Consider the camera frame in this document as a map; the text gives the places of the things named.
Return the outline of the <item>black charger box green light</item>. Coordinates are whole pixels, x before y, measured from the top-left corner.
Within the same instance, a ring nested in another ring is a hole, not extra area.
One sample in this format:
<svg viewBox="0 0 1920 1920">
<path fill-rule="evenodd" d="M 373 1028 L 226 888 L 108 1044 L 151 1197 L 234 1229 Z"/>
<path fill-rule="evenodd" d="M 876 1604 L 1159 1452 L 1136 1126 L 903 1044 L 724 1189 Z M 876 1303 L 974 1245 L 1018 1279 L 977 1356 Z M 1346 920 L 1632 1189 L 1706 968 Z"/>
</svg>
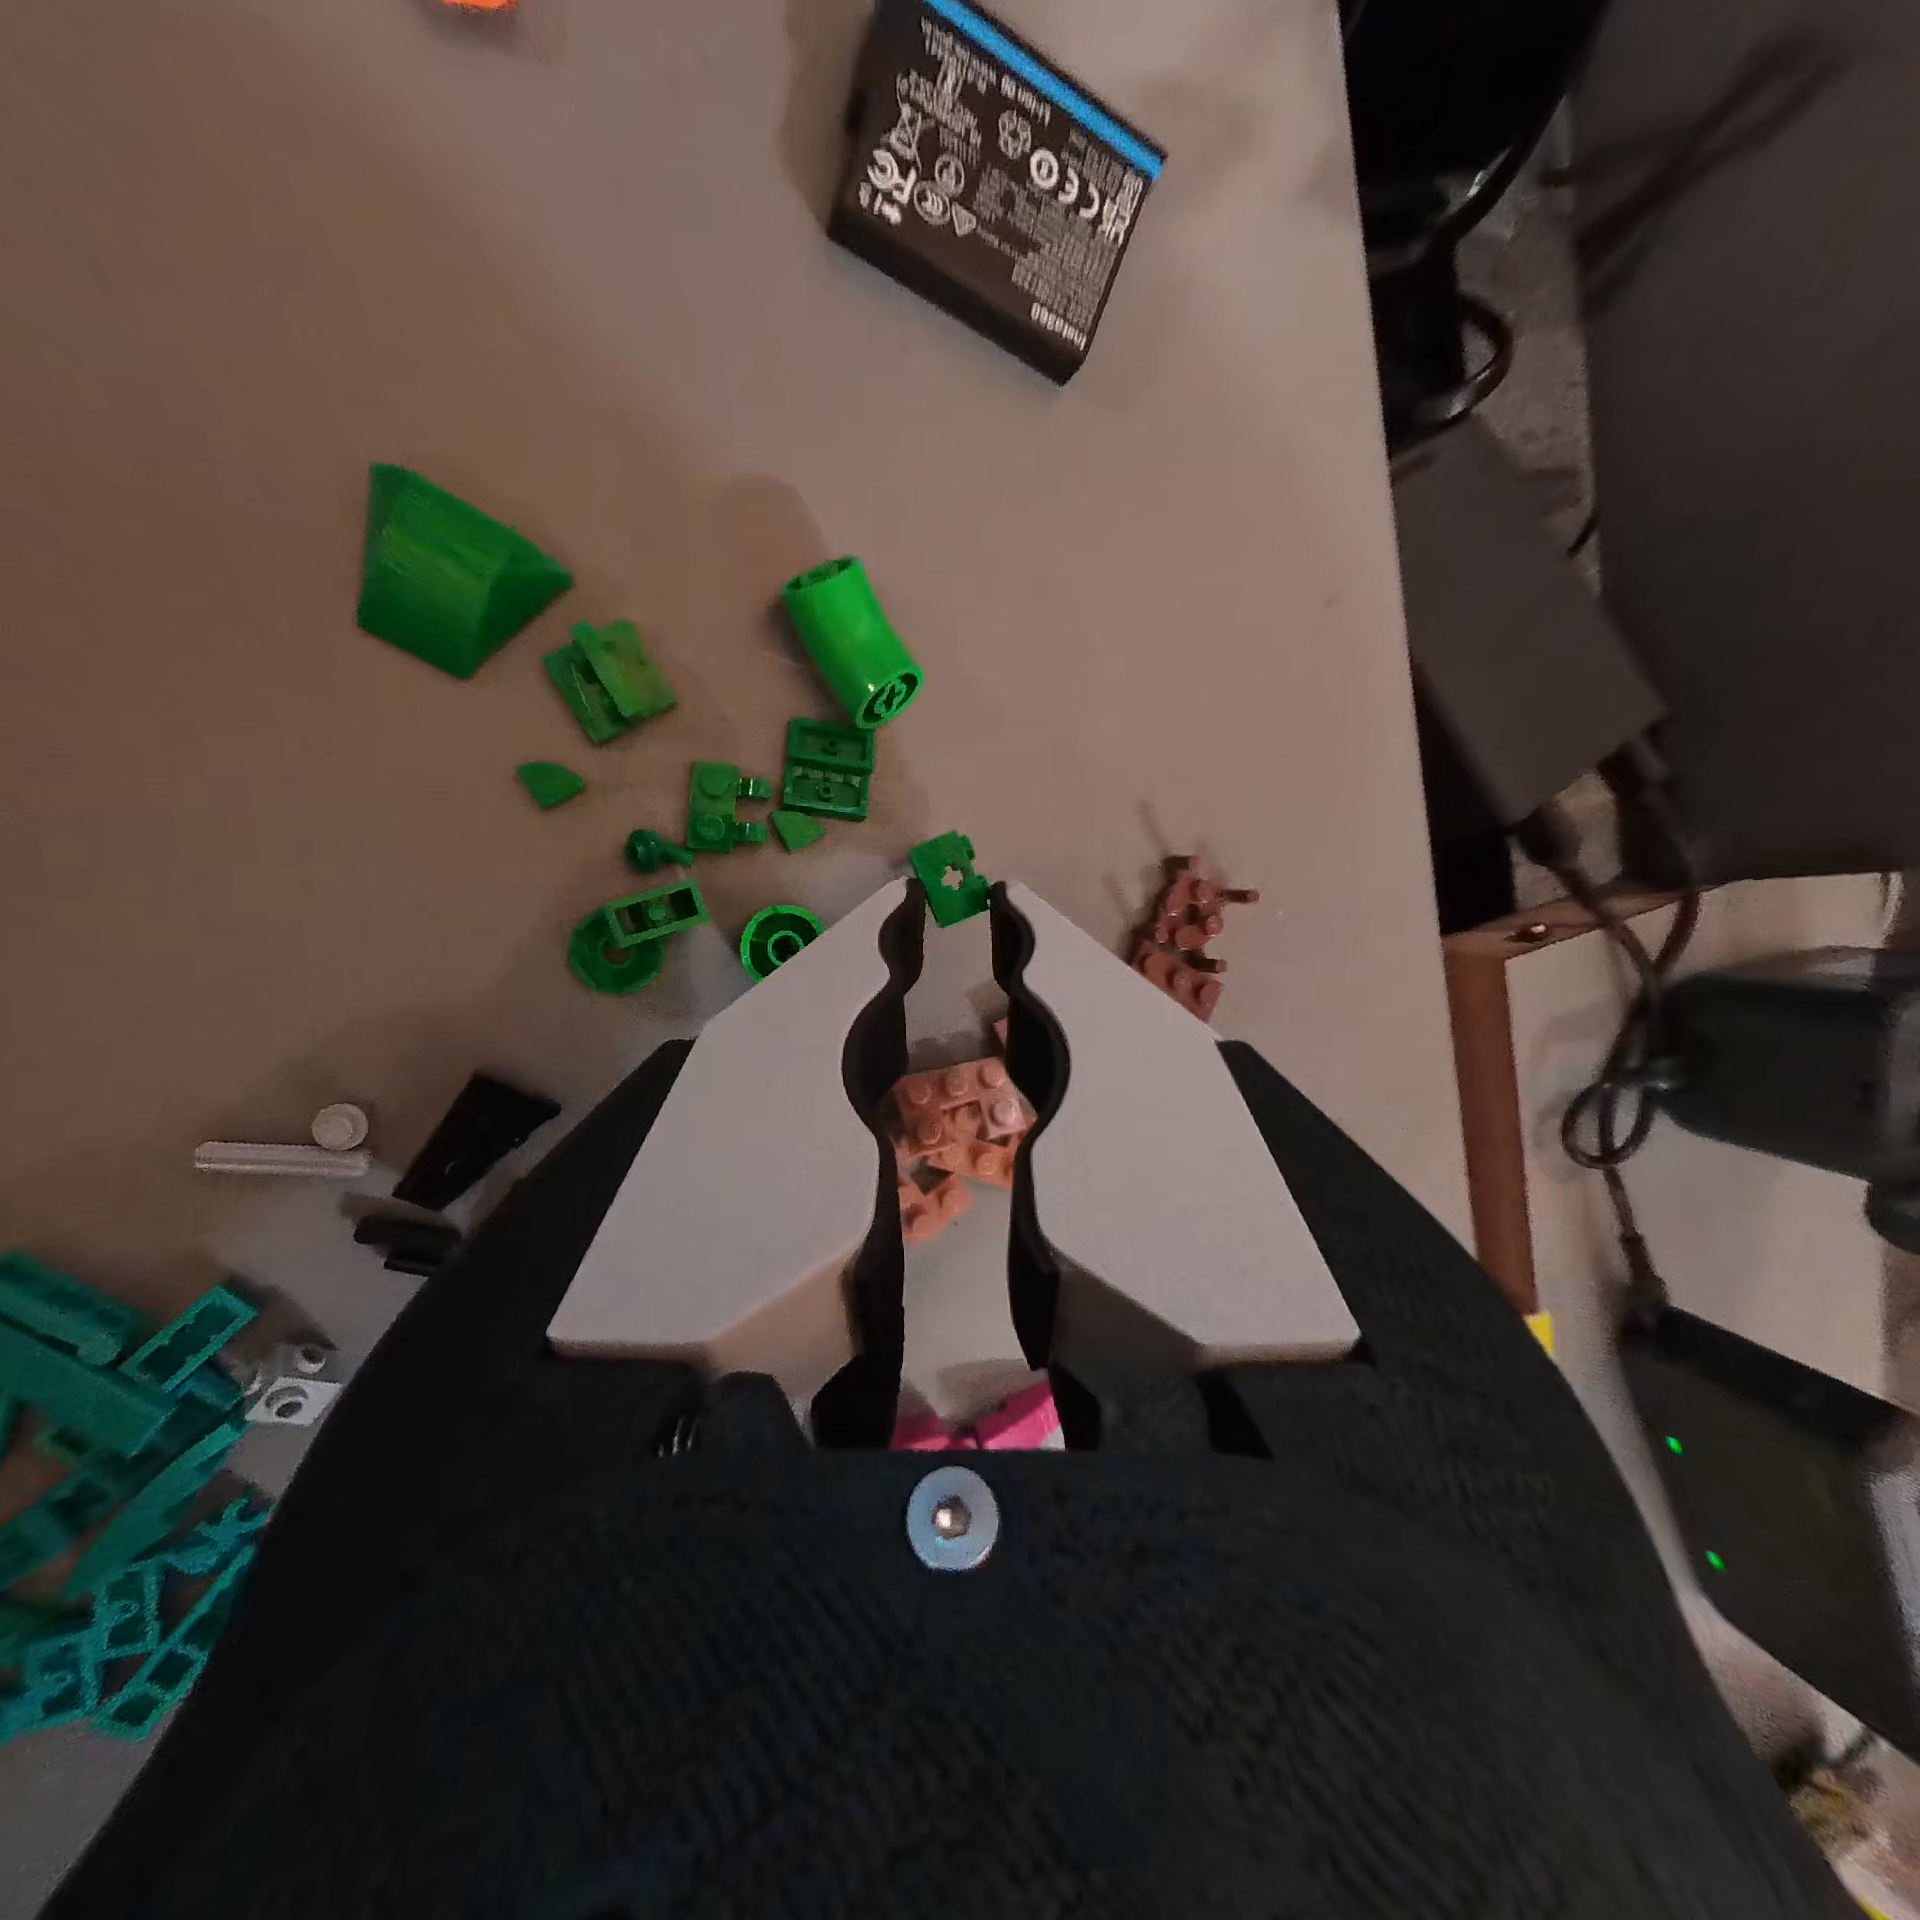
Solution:
<svg viewBox="0 0 1920 1920">
<path fill-rule="evenodd" d="M 1717 1613 L 1913 1757 L 1913 1414 L 1672 1308 L 1621 1364 Z"/>
</svg>

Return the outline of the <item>brown table leg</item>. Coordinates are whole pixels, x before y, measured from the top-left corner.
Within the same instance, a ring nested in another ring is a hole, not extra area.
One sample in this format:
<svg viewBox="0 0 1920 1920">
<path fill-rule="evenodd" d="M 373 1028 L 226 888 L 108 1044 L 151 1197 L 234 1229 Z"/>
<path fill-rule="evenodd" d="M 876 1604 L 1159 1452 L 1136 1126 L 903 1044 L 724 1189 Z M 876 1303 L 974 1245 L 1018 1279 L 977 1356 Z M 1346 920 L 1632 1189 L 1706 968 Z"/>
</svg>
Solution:
<svg viewBox="0 0 1920 1920">
<path fill-rule="evenodd" d="M 1444 936 L 1472 1244 L 1484 1271 L 1521 1314 L 1534 1314 L 1541 1303 L 1506 968 L 1550 934 L 1546 922 L 1518 913 Z"/>
</svg>

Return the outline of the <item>dark grey power adapter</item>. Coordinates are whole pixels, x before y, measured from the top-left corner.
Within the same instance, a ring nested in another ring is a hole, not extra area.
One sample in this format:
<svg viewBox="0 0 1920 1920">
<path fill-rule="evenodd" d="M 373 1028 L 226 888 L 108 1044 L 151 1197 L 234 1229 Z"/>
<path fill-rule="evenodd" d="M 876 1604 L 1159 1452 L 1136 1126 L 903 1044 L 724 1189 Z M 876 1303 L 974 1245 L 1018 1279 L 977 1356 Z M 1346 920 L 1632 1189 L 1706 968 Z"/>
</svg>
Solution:
<svg viewBox="0 0 1920 1920">
<path fill-rule="evenodd" d="M 1500 832 L 1666 718 L 1541 502 L 1478 423 L 1394 469 L 1431 836 Z"/>
</svg>

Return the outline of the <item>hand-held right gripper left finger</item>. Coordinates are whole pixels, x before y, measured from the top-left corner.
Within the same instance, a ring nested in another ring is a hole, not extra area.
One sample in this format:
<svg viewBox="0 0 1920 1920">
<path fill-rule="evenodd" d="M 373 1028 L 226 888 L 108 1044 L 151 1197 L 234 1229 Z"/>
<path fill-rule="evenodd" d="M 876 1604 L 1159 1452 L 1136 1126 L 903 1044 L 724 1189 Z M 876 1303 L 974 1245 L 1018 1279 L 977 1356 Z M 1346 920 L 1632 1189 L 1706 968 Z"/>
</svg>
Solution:
<svg viewBox="0 0 1920 1920">
<path fill-rule="evenodd" d="M 769 1375 L 837 1448 L 884 1448 L 904 1343 L 896 1152 L 926 896 L 887 880 L 716 1015 L 546 1322 L 576 1359 Z"/>
</svg>

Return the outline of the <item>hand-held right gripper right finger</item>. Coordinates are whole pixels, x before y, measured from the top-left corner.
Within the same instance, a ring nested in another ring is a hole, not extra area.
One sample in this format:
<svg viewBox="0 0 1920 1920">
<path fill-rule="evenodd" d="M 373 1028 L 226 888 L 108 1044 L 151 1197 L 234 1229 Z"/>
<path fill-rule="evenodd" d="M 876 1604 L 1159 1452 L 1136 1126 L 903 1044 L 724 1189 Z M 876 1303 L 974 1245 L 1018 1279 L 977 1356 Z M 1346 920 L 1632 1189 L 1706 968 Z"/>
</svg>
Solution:
<svg viewBox="0 0 1920 1920">
<path fill-rule="evenodd" d="M 1070 1448 L 1240 1367 L 1349 1359 L 1359 1327 L 1213 1033 L 1012 880 L 991 887 L 1015 1154 L 1008 1292 Z"/>
</svg>

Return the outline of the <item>small white lego plate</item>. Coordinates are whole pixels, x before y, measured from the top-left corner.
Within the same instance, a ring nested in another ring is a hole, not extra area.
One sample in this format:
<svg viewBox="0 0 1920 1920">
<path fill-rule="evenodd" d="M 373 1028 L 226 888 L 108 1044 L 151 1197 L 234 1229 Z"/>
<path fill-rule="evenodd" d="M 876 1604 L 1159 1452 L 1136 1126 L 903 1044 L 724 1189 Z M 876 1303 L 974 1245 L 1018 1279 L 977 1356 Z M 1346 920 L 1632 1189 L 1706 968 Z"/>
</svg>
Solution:
<svg viewBox="0 0 1920 1920">
<path fill-rule="evenodd" d="M 255 1362 L 245 1394 L 253 1426 L 303 1428 L 329 1412 L 344 1389 L 336 1348 L 320 1338 L 284 1338 Z"/>
</svg>

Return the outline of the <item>grey lego axle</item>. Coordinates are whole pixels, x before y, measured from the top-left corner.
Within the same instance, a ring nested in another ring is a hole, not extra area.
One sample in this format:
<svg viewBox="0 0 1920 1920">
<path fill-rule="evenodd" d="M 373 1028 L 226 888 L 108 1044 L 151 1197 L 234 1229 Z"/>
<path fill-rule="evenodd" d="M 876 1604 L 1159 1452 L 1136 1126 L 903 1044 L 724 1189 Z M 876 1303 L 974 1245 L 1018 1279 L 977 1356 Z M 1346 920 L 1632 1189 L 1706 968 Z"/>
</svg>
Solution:
<svg viewBox="0 0 1920 1920">
<path fill-rule="evenodd" d="M 318 1142 L 204 1140 L 194 1148 L 192 1168 L 224 1177 L 361 1181 L 373 1170 L 373 1154 Z"/>
</svg>

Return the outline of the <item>green lego brick with cross hole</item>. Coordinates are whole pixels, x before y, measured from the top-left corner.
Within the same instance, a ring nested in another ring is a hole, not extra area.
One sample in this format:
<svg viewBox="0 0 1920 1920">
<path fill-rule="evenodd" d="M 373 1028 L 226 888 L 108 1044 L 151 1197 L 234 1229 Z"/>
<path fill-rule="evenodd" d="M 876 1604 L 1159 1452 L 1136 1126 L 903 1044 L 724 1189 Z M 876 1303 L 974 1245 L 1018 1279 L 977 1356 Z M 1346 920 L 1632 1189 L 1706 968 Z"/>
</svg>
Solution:
<svg viewBox="0 0 1920 1920">
<path fill-rule="evenodd" d="M 989 910 L 991 882 L 976 869 L 976 848 L 964 832 L 940 832 L 906 849 L 927 911 L 940 928 L 954 928 Z"/>
</svg>

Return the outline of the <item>pile of dark brown lego pieces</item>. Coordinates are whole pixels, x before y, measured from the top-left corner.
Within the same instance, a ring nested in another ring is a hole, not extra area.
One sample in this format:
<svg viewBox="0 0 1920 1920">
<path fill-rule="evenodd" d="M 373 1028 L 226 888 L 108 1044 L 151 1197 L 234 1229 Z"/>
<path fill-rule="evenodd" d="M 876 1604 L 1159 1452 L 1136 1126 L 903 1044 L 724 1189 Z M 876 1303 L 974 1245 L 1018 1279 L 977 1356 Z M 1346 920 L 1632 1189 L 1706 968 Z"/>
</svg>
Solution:
<svg viewBox="0 0 1920 1920">
<path fill-rule="evenodd" d="M 1228 974 L 1228 959 L 1212 946 L 1231 906 L 1258 901 L 1254 887 L 1221 880 L 1199 855 L 1166 855 L 1159 890 L 1142 911 L 1127 965 L 1198 1021 L 1212 1023 Z"/>
</svg>

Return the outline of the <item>pile of pink lego pieces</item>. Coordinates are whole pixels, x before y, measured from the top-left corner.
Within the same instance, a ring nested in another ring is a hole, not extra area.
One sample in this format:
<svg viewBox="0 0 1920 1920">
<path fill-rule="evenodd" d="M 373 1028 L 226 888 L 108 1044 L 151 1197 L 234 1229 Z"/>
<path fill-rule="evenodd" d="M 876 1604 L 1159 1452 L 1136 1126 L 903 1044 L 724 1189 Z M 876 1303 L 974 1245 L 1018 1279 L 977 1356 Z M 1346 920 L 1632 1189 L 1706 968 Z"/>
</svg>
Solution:
<svg viewBox="0 0 1920 1920">
<path fill-rule="evenodd" d="M 1018 1386 L 980 1412 L 950 1421 L 930 1408 L 897 1412 L 890 1452 L 1062 1452 L 1064 1428 L 1047 1380 Z"/>
</svg>

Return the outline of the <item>pile of teal lego pieces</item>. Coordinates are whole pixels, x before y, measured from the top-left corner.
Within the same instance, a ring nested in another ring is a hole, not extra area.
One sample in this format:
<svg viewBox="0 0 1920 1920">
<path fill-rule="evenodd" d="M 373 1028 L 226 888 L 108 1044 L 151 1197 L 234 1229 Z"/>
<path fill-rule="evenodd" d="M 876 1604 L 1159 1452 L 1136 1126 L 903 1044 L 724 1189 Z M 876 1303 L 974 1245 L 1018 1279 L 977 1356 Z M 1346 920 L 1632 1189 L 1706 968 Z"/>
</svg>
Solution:
<svg viewBox="0 0 1920 1920">
<path fill-rule="evenodd" d="M 58 1473 L 4 1513 L 2 1740 L 88 1724 L 145 1736 L 200 1679 L 272 1504 L 205 1505 L 246 1426 L 224 1362 L 255 1296 L 204 1292 L 158 1325 L 82 1279 L 2 1257 L 4 1454 Z"/>
</svg>

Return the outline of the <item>pile of tan lego pieces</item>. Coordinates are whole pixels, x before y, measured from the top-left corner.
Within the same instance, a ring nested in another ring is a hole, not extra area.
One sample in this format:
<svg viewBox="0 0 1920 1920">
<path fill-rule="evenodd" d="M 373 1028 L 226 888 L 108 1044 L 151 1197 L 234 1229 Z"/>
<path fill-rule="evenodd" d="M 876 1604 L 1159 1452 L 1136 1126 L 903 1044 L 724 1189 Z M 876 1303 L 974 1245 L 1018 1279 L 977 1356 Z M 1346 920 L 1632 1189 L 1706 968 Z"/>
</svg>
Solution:
<svg viewBox="0 0 1920 1920">
<path fill-rule="evenodd" d="M 1033 1103 L 1010 1074 L 1010 1017 L 986 1026 L 974 1057 L 904 1071 L 877 1103 L 896 1157 L 896 1199 L 904 1248 L 958 1223 L 977 1192 L 1010 1192 L 1017 1154 L 1036 1124 Z"/>
</svg>

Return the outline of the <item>pile of green lego pieces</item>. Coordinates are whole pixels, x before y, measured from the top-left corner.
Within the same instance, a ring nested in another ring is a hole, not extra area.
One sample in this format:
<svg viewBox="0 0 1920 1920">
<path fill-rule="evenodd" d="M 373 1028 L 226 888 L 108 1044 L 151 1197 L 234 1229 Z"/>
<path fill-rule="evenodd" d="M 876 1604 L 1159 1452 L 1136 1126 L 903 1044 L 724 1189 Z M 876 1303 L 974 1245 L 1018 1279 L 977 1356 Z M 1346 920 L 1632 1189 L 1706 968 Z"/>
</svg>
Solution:
<svg viewBox="0 0 1920 1920">
<path fill-rule="evenodd" d="M 573 575 L 534 538 L 404 463 L 368 469 L 368 518 L 353 618 L 420 664 L 472 680 L 509 639 L 573 588 Z M 863 822 L 871 809 L 877 734 L 920 694 L 926 669 L 882 607 L 857 558 L 805 568 L 780 589 L 780 610 L 837 718 L 792 718 L 783 729 L 782 776 L 750 775 L 734 760 L 688 767 L 684 830 L 636 830 L 624 858 L 665 885 L 590 910 L 566 936 L 566 966 L 590 992 L 648 990 L 678 936 L 709 922 L 688 876 L 700 857 L 762 846 L 798 853 L 822 822 Z M 625 616 L 583 618 L 542 655 L 544 680 L 583 741 L 612 748 L 663 721 L 681 704 L 639 625 Z"/>
</svg>

